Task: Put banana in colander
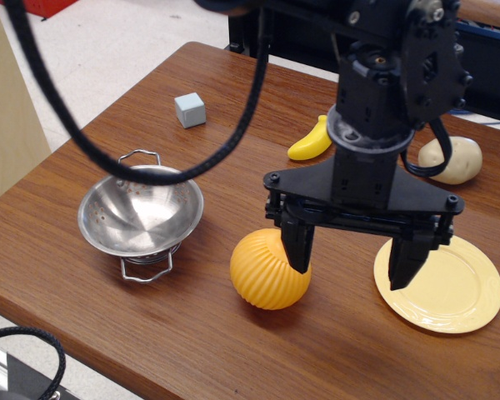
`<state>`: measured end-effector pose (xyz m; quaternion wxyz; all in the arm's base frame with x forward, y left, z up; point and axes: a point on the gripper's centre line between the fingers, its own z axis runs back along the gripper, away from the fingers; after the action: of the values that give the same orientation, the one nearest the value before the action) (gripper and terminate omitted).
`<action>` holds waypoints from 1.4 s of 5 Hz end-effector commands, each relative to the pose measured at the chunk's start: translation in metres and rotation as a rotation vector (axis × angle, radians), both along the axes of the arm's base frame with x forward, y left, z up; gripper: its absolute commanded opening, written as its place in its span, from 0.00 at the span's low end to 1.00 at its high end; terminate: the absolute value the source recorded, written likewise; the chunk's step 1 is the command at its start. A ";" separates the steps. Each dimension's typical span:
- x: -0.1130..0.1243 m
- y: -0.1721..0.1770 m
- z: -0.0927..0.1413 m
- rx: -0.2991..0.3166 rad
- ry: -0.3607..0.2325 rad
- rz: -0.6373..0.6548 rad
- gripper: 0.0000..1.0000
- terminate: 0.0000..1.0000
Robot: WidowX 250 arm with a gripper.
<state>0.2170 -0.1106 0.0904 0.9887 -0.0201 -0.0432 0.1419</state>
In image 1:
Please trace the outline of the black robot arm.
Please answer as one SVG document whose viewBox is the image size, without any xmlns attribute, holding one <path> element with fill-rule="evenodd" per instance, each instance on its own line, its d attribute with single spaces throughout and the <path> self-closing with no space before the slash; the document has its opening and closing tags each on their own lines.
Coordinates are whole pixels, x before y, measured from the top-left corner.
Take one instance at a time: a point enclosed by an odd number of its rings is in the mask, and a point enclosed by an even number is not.
<svg viewBox="0 0 500 400">
<path fill-rule="evenodd" d="M 308 270 L 315 227 L 391 238 L 388 277 L 405 288 L 431 251 L 449 244 L 464 209 L 427 183 L 445 169 L 408 161 L 429 126 L 443 157 L 453 149 L 442 115 L 465 103 L 471 75 L 460 64 L 457 1 L 261 1 L 259 7 L 351 38 L 337 55 L 337 100 L 327 115 L 333 157 L 267 174 L 267 217 L 281 230 L 293 269 Z"/>
</svg>

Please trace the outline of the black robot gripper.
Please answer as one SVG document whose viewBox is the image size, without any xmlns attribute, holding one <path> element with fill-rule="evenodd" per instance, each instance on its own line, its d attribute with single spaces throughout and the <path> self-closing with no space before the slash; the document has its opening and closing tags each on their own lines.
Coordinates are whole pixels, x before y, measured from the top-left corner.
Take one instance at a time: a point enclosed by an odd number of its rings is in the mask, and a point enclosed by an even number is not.
<svg viewBox="0 0 500 400">
<path fill-rule="evenodd" d="M 419 168 L 398 166 L 415 135 L 402 122 L 356 128 L 331 107 L 327 133 L 335 147 L 329 159 L 263 179 L 266 216 L 281 228 L 289 265 L 308 272 L 315 227 L 387 236 L 390 289 L 406 288 L 431 249 L 450 243 L 464 201 L 424 182 Z"/>
</svg>

